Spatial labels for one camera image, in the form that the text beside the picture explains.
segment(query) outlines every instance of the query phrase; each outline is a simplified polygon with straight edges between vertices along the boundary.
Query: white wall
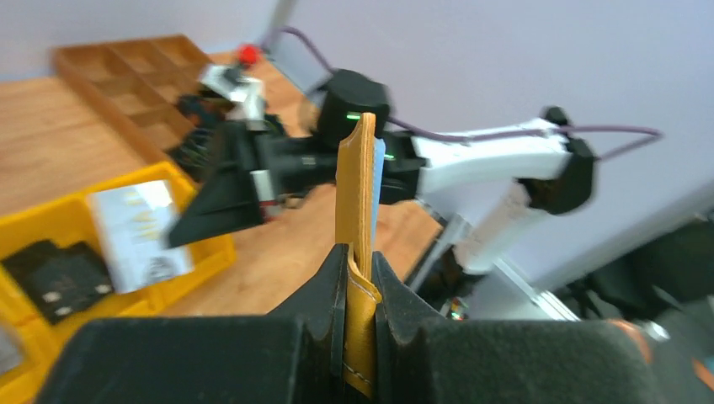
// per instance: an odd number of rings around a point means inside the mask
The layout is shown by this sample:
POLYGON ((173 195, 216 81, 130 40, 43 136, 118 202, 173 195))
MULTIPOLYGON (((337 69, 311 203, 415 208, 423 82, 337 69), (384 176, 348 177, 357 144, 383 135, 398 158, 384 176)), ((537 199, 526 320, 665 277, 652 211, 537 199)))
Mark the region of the white wall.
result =
MULTIPOLYGON (((649 125, 665 141, 608 162, 594 203, 549 220, 509 257, 543 286, 573 278, 714 201, 710 0, 302 0, 290 24, 335 65, 390 86, 397 116, 431 130, 527 120, 560 104, 581 124, 649 125), (552 271, 575 268, 553 276, 552 271)), ((303 88, 323 75, 294 40, 275 54, 303 88)), ((631 136, 589 136, 604 152, 631 136)), ((483 211, 502 184, 453 193, 483 211)))
POLYGON ((50 72, 52 46, 186 34, 207 52, 264 33, 278 0, 5 0, 0 81, 50 72))

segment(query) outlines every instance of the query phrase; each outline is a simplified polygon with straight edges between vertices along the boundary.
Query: purple cable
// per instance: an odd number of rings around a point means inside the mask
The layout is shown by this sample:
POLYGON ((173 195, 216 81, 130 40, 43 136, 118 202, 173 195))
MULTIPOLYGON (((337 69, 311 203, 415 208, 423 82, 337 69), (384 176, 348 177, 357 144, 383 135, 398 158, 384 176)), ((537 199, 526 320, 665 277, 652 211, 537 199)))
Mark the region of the purple cable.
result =
MULTIPOLYGON (((312 53, 317 62, 327 70, 328 72, 334 72, 334 68, 329 64, 325 56, 320 52, 320 50, 315 46, 315 44, 307 38, 305 33, 297 28, 293 27, 283 27, 277 29, 270 34, 268 34, 263 41, 260 43, 260 48, 266 50, 271 46, 275 40, 277 40, 279 35, 290 34, 297 37, 300 42, 312 53)), ((418 128, 414 125, 410 125, 407 122, 398 120, 394 117, 389 117, 389 122, 394 125, 400 126, 406 130, 414 132, 416 136, 423 137, 425 139, 430 139, 432 141, 443 141, 445 143, 464 143, 464 142, 478 142, 478 141, 494 141, 500 139, 509 139, 522 136, 542 136, 543 130, 508 130, 503 132, 491 133, 488 135, 472 135, 472 136, 461 136, 461 135, 442 135, 440 133, 435 133, 429 130, 424 130, 418 128)), ((646 138, 640 139, 638 141, 633 141, 624 146, 617 147, 615 150, 605 153, 603 156, 599 157, 599 160, 609 160, 614 157, 618 157, 622 154, 631 152, 633 150, 639 149, 650 143, 662 139, 663 134, 659 130, 646 128, 641 126, 627 126, 627 125, 578 125, 578 126, 562 126, 555 128, 552 131, 561 134, 570 133, 593 133, 593 132, 623 132, 623 133, 640 133, 647 135, 646 138)))

